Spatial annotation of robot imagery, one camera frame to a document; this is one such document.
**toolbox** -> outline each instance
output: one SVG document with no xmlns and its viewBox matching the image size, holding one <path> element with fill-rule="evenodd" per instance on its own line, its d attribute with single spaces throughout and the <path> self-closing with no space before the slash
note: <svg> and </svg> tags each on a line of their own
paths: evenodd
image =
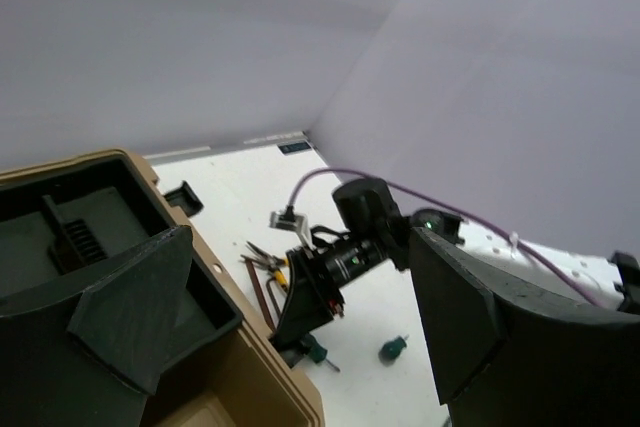
<svg viewBox="0 0 640 427">
<path fill-rule="evenodd" d="M 46 331 L 51 341 L 42 335 L 29 340 L 29 360 L 15 348 L 2 352 L 7 360 L 4 365 L 0 361 L 0 373 L 18 377 L 18 387 L 31 392 L 26 399 L 18 397 L 26 409 L 20 412 L 27 420 L 47 425 L 62 425 L 67 414 L 82 422 L 83 412 L 91 409 L 91 425 L 322 425 L 317 390 L 271 347 L 266 324 L 189 223 L 184 211 L 194 214 L 203 206 L 188 186 L 183 186 L 186 199 L 179 192 L 163 197 L 156 181 L 144 159 L 122 150 L 0 175 L 4 349 L 25 345 L 29 337 L 19 337 L 9 325 L 52 325 Z M 177 227 L 181 225 L 191 232 Z M 182 257 L 180 245 L 186 249 Z M 160 279 L 159 272 L 168 280 Z M 161 287 L 154 290 L 154 282 Z M 165 297 L 159 299 L 162 289 Z M 34 320 L 32 307 L 16 307 L 29 302 L 46 314 Z M 136 322 L 158 327 L 127 332 Z M 136 358 L 131 352 L 144 342 L 153 348 L 148 354 L 142 349 Z M 130 355 L 123 355 L 123 346 L 131 347 Z M 157 365 L 154 355 L 161 355 Z M 84 359 L 82 366 L 78 359 Z M 20 375 L 21 360 L 29 366 L 28 375 Z M 56 390 L 53 374 L 64 375 L 59 372 L 63 367 L 84 372 L 86 377 L 78 378 L 89 385 L 83 390 L 62 377 Z M 114 383 L 114 377 L 120 382 Z M 74 388 L 78 391 L 71 394 Z M 65 398 L 69 394 L 79 400 L 86 389 L 99 388 L 115 392 L 113 401 L 109 394 L 95 405 L 85 400 L 73 411 L 74 399 Z M 9 390 L 6 384 L 5 390 L 0 388 L 3 425 L 12 420 L 2 419 L 3 398 L 11 398 L 15 413 L 19 393 L 20 388 Z M 116 402 L 128 406 L 120 409 L 121 417 L 114 413 Z M 43 405 L 37 417 L 35 407 Z"/>
</svg>

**pliers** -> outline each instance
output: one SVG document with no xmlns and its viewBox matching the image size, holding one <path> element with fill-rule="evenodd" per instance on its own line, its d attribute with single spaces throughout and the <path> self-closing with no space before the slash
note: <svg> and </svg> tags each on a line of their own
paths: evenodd
<svg viewBox="0 0 640 427">
<path fill-rule="evenodd" d="M 289 289 L 289 284 L 286 277 L 282 273 L 282 268 L 289 266 L 289 262 L 287 261 L 287 259 L 271 255 L 252 242 L 247 242 L 247 247 L 249 248 L 249 250 L 251 250 L 255 257 L 241 255 L 242 259 L 244 261 L 249 260 L 256 266 L 256 268 L 269 272 L 273 276 L 273 278 L 276 279 L 276 282 L 278 282 L 280 288 L 283 291 L 287 292 L 287 290 Z"/>
</svg>

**brown plastic box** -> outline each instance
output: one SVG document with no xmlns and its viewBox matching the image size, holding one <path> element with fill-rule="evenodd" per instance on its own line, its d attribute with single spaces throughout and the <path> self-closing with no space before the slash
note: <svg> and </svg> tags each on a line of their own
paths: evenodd
<svg viewBox="0 0 640 427">
<path fill-rule="evenodd" d="M 244 316 L 235 332 L 192 355 L 163 376 L 157 394 L 147 401 L 141 425 L 324 425 L 322 401 L 315 386 L 304 373 L 289 369 L 273 349 L 268 341 L 271 332 L 264 320 L 184 212 L 170 207 L 155 188 L 157 176 L 146 160 L 125 150 L 105 150 L 0 174 L 0 182 L 26 180 L 44 171 L 113 155 L 127 157 L 176 223 L 192 228 L 194 248 Z"/>
</svg>

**white wall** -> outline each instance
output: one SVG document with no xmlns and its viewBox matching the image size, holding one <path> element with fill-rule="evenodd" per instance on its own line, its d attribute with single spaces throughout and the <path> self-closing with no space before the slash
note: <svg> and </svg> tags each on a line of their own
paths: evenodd
<svg viewBox="0 0 640 427">
<path fill-rule="evenodd" d="M 308 127 L 397 0 L 0 0 L 0 167 Z"/>
<path fill-rule="evenodd" d="M 639 79 L 638 0 L 400 0 L 312 138 L 528 239 L 640 254 Z"/>
</svg>

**table surface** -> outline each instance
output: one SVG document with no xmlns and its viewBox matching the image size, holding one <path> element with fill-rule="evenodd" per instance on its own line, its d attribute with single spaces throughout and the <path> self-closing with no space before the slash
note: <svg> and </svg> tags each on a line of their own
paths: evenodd
<svg viewBox="0 0 640 427">
<path fill-rule="evenodd" d="M 300 177 L 326 163 L 313 150 L 283 155 L 272 145 L 153 164 L 162 192 L 189 182 L 205 206 L 191 218 L 193 225 L 258 309 L 239 261 L 248 253 L 245 242 L 278 255 L 298 245 L 295 234 L 269 228 L 269 214 L 284 208 Z M 308 215 L 310 225 L 344 228 L 331 199 L 339 184 L 331 174 L 316 177 L 302 190 L 296 210 Z M 327 426 L 441 426 L 447 410 L 438 403 L 410 273 L 386 262 L 343 295 L 345 317 L 314 332 L 342 372 L 309 361 L 298 367 L 322 395 Z M 399 335 L 409 336 L 407 349 L 395 364 L 382 365 L 378 350 Z"/>
</svg>

